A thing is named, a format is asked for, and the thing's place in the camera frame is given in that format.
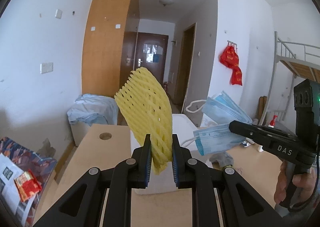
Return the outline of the person right hand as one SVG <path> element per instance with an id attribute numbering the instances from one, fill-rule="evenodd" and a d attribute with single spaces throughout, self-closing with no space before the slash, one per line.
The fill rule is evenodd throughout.
<path id="1" fill-rule="evenodd" d="M 276 204 L 279 204 L 286 198 L 286 185 L 287 185 L 287 178 L 286 178 L 286 168 L 287 163 L 283 161 L 280 167 L 280 172 L 278 176 L 278 181 L 276 185 L 276 191 L 274 193 L 274 201 Z M 307 201 L 315 188 L 316 185 L 316 171 L 314 168 L 311 168 L 308 173 L 304 174 L 297 174 L 293 177 L 293 184 L 297 188 L 301 188 L 301 192 L 298 198 L 299 203 L 303 203 Z"/>

